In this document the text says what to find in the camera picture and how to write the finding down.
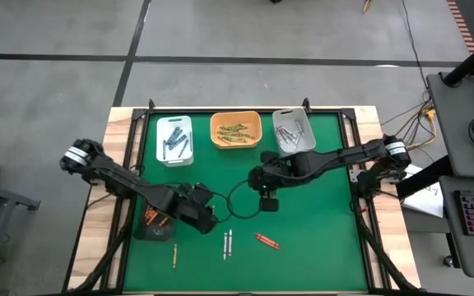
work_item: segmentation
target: plastic bin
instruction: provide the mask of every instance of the plastic bin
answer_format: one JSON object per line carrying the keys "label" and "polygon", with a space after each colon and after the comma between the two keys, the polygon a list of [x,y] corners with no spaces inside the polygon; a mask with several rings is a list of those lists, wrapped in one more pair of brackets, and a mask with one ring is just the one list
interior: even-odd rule
{"label": "plastic bin", "polygon": [[[310,151],[316,147],[316,139],[304,109],[277,110],[272,115],[272,121],[281,156]],[[280,132],[281,127],[295,137],[287,136],[284,131]]]}
{"label": "plastic bin", "polygon": [[[180,131],[176,139],[185,138],[170,149],[167,141],[176,128]],[[193,129],[189,116],[161,118],[156,122],[156,158],[168,167],[193,163]]]}
{"label": "plastic bin", "polygon": [[253,148],[263,137],[261,117],[254,111],[215,113],[210,129],[219,149]]}

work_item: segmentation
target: orange bin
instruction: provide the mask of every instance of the orange bin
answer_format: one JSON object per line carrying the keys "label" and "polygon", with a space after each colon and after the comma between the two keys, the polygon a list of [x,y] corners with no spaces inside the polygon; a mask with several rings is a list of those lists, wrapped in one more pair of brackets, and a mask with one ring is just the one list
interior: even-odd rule
{"label": "orange bin", "polygon": [[254,111],[215,113],[210,129],[211,141],[219,149],[252,148],[263,137],[261,117]]}

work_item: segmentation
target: green mat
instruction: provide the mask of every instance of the green mat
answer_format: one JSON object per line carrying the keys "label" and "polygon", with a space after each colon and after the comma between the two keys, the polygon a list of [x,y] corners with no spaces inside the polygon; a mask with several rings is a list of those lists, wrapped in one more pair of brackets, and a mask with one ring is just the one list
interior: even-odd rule
{"label": "green mat", "polygon": [[[156,159],[156,122],[188,115],[193,123],[192,165],[166,168]],[[277,151],[271,115],[262,115],[263,138],[253,149],[218,150],[210,140],[210,114],[151,115],[143,177],[152,183],[204,183],[228,194],[260,164],[263,150]],[[337,115],[310,117],[316,150],[342,148]],[[251,220],[232,217],[209,234],[177,223],[173,241],[150,242],[132,238],[124,291],[362,291],[366,290],[355,217],[349,210],[351,194],[345,169],[325,173],[301,187],[277,192],[280,210],[262,212]],[[258,208],[258,194],[247,186],[232,196],[234,210],[249,215]],[[228,215],[224,200],[213,197],[216,215]],[[141,200],[137,203],[135,221]],[[224,232],[232,229],[232,256],[223,260]],[[277,243],[274,250],[255,238],[263,234]],[[178,245],[177,268],[172,267]]]}

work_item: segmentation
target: gray bin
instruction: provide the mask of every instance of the gray bin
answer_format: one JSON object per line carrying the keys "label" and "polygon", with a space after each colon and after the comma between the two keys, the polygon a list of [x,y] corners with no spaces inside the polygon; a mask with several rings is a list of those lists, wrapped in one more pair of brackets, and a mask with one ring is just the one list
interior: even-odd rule
{"label": "gray bin", "polygon": [[[276,133],[277,145],[281,156],[301,151],[310,151],[316,147],[309,118],[302,108],[278,110],[273,113],[272,121]],[[287,136],[280,127],[297,138]]]}

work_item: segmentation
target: gray concrete floor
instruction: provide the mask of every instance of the gray concrete floor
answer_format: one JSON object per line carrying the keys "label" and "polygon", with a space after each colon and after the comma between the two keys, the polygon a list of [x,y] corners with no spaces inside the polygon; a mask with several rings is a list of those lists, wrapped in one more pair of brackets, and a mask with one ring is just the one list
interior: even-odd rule
{"label": "gray concrete floor", "polygon": [[[0,53],[125,55],[142,0],[0,0]],[[414,61],[399,1],[154,0],[141,56],[334,58]],[[467,56],[445,0],[407,0],[423,61]],[[13,295],[62,288],[89,190],[58,168],[78,137],[100,140],[123,62],[0,60],[0,186],[40,199],[36,213],[19,210],[1,251],[0,289]],[[425,74],[450,71],[426,68]],[[124,106],[376,105],[381,122],[419,104],[415,67],[288,66],[135,62]],[[384,131],[394,133],[407,119]],[[427,138],[425,132],[421,137]],[[445,154],[439,138],[425,152]],[[429,158],[413,151],[414,163]],[[474,294],[474,279],[441,266],[441,234],[411,234],[424,288]]]}

